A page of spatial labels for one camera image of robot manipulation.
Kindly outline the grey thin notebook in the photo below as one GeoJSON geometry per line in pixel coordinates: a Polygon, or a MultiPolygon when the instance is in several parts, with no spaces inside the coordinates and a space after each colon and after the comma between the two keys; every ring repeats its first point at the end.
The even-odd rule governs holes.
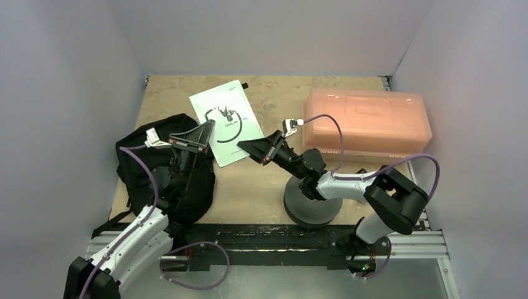
{"type": "Polygon", "coordinates": [[[239,80],[191,95],[189,100],[199,123],[215,121],[209,143],[221,168],[249,156],[238,142],[264,137],[239,80]]]}

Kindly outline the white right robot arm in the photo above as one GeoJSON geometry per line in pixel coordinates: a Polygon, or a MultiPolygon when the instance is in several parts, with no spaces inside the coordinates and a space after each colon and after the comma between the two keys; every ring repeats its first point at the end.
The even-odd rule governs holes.
{"type": "Polygon", "coordinates": [[[345,199],[369,205],[373,213],[356,224],[349,238],[351,249],[359,254],[392,232],[410,235],[430,202],[426,191],[393,166],[378,172],[333,174],[327,170],[320,150],[298,154],[279,130],[237,145],[255,162],[263,166],[275,163],[290,173],[283,204],[290,219],[301,227],[318,229],[328,225],[345,199]]]}

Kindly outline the black student backpack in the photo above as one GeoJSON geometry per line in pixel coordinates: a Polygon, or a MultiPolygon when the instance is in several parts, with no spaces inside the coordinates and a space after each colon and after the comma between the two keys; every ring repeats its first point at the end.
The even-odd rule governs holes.
{"type": "Polygon", "coordinates": [[[199,124],[181,113],[143,125],[118,140],[116,172],[125,184],[129,210],[97,227],[92,236],[152,204],[152,179],[159,192],[158,206],[171,223],[189,227],[202,218],[214,197],[214,155],[209,148],[214,126],[213,120],[199,124]]]}

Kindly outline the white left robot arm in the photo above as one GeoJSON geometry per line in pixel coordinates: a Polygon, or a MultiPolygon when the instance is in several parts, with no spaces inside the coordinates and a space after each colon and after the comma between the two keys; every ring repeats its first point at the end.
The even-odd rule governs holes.
{"type": "Polygon", "coordinates": [[[149,263],[167,252],[177,255],[185,249],[186,238],[177,232],[177,224],[169,220],[170,204],[160,196],[171,180],[150,169],[136,151],[178,149],[195,161],[209,149],[214,126],[215,121],[208,120],[189,131],[169,134],[167,141],[160,139],[155,128],[150,128],[145,132],[143,145],[119,148],[146,173],[153,200],[105,248],[89,259],[78,257],[70,264],[64,298],[121,298],[122,292],[149,263]]]}

